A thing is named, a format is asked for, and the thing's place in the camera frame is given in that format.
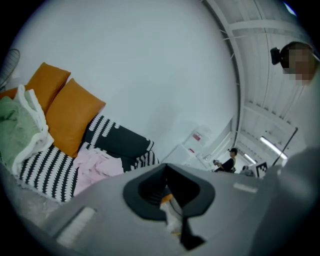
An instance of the ceiling beam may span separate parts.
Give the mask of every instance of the ceiling beam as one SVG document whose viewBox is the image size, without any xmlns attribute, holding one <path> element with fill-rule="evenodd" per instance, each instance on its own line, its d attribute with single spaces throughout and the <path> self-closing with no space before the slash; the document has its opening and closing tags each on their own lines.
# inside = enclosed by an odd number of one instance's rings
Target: ceiling beam
<svg viewBox="0 0 320 256">
<path fill-rule="evenodd" d="M 280 20 L 270 20 L 270 19 L 235 22 L 230 24 L 230 29 L 232 31 L 241 30 L 241 29 L 277 29 L 277 30 L 290 31 L 290 32 L 298 33 L 302 35 L 306 34 L 305 29 L 298 24 L 293 24 L 291 22 L 280 21 Z"/>
<path fill-rule="evenodd" d="M 241 152 L 239 152 L 238 150 L 238 154 L 236 155 L 236 158 L 242 158 L 242 161 L 245 162 L 248 166 L 252 164 L 252 162 L 250 160 L 248 160 L 245 155 L 243 155 Z"/>
<path fill-rule="evenodd" d="M 255 151 L 262 158 L 266 158 L 266 156 L 268 156 L 271 159 L 276 159 L 278 157 L 275 153 L 273 153 L 273 151 L 270 151 L 269 149 L 267 149 L 266 146 L 262 144 L 262 142 L 260 142 L 260 140 L 257 140 L 253 136 L 243 131 L 241 131 L 239 134 L 240 134 L 240 137 L 247 139 L 248 141 L 250 141 L 252 144 L 256 146 Z"/>
<path fill-rule="evenodd" d="M 244 154 L 248 154 L 253 160 L 257 162 L 261 162 L 261 160 L 266 160 L 265 156 L 259 155 L 257 152 L 254 152 L 252 149 L 250 149 L 247 145 L 245 145 L 241 141 L 241 137 L 239 138 L 237 144 L 237 149 L 241 150 Z"/>
<path fill-rule="evenodd" d="M 258 114 L 260 117 L 263 117 L 270 122 L 272 122 L 275 126 L 279 127 L 286 133 L 292 134 L 295 131 L 295 128 L 291 126 L 289 123 L 281 119 L 280 117 L 276 116 L 275 114 L 269 112 L 268 110 L 259 107 L 258 105 L 255 105 L 251 102 L 245 102 L 244 108 L 248 111 L 252 111 L 256 114 Z"/>
<path fill-rule="evenodd" d="M 239 74 L 239 80 L 240 80 L 240 103 L 239 103 L 239 115 L 238 115 L 238 119 L 237 119 L 237 125 L 236 125 L 236 129 L 232 130 L 232 137 L 234 138 L 234 142 L 233 144 L 235 145 L 237 143 L 238 140 L 238 131 L 240 131 L 241 127 L 242 127 L 242 121 L 243 121 L 243 115 L 244 115 L 244 103 L 245 103 L 245 71 L 244 71 L 244 65 L 243 65 L 243 61 L 241 58 L 241 54 L 240 54 L 240 50 L 237 44 L 236 39 L 234 39 L 234 34 L 233 31 L 230 27 L 229 22 L 227 21 L 226 15 L 222 12 L 222 10 L 220 9 L 220 7 L 217 5 L 215 0 L 206 0 L 206 2 L 209 4 L 209 6 L 211 7 L 211 12 L 215 13 L 215 15 L 218 17 L 218 19 L 220 20 L 221 24 L 224 27 L 225 32 L 227 33 L 228 37 L 230 38 L 230 43 L 232 46 L 232 50 L 234 52 L 234 57 L 235 57 L 235 61 L 236 61 L 236 65 L 238 68 L 238 74 Z"/>
</svg>

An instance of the orange pillow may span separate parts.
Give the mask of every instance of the orange pillow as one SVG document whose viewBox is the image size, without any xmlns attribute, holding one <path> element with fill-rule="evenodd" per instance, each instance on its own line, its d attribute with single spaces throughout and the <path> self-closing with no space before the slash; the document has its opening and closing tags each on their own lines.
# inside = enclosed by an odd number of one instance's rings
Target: orange pillow
<svg viewBox="0 0 320 256">
<path fill-rule="evenodd" d="M 72 78 L 45 115 L 53 145 L 75 158 L 87 125 L 105 105 Z"/>
<path fill-rule="evenodd" d="M 25 86 L 25 90 L 34 89 L 43 112 L 47 113 L 50 104 L 66 84 L 70 74 L 66 70 L 43 62 Z"/>
<path fill-rule="evenodd" d="M 14 99 L 14 97 L 16 96 L 17 90 L 18 90 L 18 88 L 13 88 L 13 89 L 10 89 L 10 90 L 7 90 L 7 91 L 0 93 L 0 100 L 5 96 L 8 96 L 11 99 Z"/>
</svg>

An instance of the striped cushion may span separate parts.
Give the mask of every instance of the striped cushion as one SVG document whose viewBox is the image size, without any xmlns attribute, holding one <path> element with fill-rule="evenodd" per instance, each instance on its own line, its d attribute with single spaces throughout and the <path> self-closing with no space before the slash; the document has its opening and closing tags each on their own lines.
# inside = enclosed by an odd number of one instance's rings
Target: striped cushion
<svg viewBox="0 0 320 256">
<path fill-rule="evenodd" d="M 65 202 L 72 198 L 77 182 L 73 161 L 52 145 L 23 162 L 19 179 L 40 193 Z"/>
<path fill-rule="evenodd" d="M 112 157 L 120 157 L 125 172 L 159 163 L 151 150 L 153 141 L 103 115 L 97 115 L 88 127 L 79 151 L 98 148 Z M 78 170 L 73 161 L 74 158 L 52 145 L 23 162 L 19 179 L 41 194 L 66 202 L 73 197 L 77 183 Z"/>
</svg>

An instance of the white ceiling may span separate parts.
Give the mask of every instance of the white ceiling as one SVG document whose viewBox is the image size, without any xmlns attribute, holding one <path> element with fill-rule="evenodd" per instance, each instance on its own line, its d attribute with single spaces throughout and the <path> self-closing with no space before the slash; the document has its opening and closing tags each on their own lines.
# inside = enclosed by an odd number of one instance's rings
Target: white ceiling
<svg viewBox="0 0 320 256">
<path fill-rule="evenodd" d="M 272 65 L 270 49 L 292 41 L 313 45 L 297 17 L 278 0 L 207 0 L 222 23 L 239 73 L 238 125 L 232 127 L 235 146 L 258 162 L 278 157 L 260 142 L 264 136 L 281 150 L 295 130 L 290 111 L 303 93 Z M 288 156 L 305 148 L 298 131 L 285 150 Z"/>
</svg>

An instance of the pink cloth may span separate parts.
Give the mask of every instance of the pink cloth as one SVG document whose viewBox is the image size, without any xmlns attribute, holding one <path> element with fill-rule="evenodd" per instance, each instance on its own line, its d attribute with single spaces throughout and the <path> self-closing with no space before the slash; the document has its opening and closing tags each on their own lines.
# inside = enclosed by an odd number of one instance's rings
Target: pink cloth
<svg viewBox="0 0 320 256">
<path fill-rule="evenodd" d="M 79 167 L 75 196 L 98 181 L 124 173 L 121 158 L 114 158 L 97 148 L 79 151 L 73 165 Z"/>
</svg>

